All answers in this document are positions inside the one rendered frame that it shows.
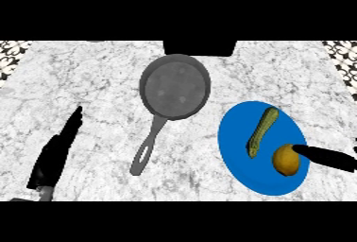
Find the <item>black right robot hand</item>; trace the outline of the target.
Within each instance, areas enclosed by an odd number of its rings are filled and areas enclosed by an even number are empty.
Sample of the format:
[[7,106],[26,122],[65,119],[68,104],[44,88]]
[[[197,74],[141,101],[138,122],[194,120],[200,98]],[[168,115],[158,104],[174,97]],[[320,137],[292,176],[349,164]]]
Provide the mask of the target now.
[[354,173],[357,171],[357,159],[336,150],[307,145],[293,145],[293,151],[315,164],[336,168],[345,172]]

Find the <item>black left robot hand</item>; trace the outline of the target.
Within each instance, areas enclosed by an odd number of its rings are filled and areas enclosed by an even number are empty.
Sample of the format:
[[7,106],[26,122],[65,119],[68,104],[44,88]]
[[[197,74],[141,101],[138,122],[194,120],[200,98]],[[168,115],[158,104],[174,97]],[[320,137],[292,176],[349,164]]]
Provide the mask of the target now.
[[82,107],[78,107],[65,122],[62,132],[53,135],[41,149],[26,184],[28,189],[56,186],[63,172],[68,151],[81,125]]

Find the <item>green squash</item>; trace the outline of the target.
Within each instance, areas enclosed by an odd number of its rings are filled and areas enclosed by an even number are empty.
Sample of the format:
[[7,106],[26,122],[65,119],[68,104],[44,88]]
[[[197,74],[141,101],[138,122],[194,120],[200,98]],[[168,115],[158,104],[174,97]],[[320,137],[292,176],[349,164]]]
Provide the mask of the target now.
[[246,151],[248,151],[248,157],[253,159],[256,157],[258,151],[259,151],[259,144],[264,138],[264,135],[274,124],[276,120],[279,118],[279,111],[276,108],[268,107],[264,110],[256,128],[252,132],[252,135],[246,142]]

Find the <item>grey frying pan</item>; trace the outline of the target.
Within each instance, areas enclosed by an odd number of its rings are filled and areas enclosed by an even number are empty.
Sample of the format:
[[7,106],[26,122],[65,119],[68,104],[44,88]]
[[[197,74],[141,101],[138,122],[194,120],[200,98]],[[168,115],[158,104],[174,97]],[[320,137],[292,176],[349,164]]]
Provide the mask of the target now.
[[132,176],[138,176],[144,170],[165,122],[194,115],[206,103],[209,93],[209,73],[196,58],[171,54],[149,63],[140,75],[140,99],[153,114],[153,120],[131,163]]

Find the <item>yellow lemon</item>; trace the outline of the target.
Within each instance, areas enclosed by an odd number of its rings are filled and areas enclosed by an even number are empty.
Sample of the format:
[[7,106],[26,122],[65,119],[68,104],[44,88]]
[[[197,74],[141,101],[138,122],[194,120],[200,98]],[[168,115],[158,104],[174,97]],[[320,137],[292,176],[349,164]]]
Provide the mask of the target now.
[[293,145],[284,144],[273,152],[271,164],[276,171],[283,176],[292,176],[296,174],[299,168],[299,156],[293,151]]

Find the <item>black appliance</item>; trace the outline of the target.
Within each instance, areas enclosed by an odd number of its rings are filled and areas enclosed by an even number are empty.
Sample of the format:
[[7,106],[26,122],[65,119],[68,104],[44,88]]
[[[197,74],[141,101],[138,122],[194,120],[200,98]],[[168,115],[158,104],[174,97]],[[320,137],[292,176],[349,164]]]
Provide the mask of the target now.
[[234,41],[163,41],[166,55],[230,57],[234,47]]

